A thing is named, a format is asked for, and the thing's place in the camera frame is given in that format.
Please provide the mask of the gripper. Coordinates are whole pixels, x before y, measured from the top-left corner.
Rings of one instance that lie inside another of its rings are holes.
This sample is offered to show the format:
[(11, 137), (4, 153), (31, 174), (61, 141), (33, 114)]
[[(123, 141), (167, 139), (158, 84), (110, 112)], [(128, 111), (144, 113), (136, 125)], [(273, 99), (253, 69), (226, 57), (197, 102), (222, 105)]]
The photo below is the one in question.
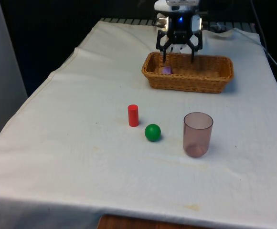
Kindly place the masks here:
[[(158, 30), (156, 49), (162, 53), (164, 65), (166, 64), (167, 49), (176, 43), (185, 43), (191, 48), (191, 63), (194, 62), (195, 53), (203, 48), (202, 31), (192, 31), (192, 17), (193, 12), (191, 11), (171, 13), (168, 31)], [(165, 36), (167, 40), (161, 44), (161, 40)], [(198, 39), (196, 45), (191, 41), (192, 36)]]

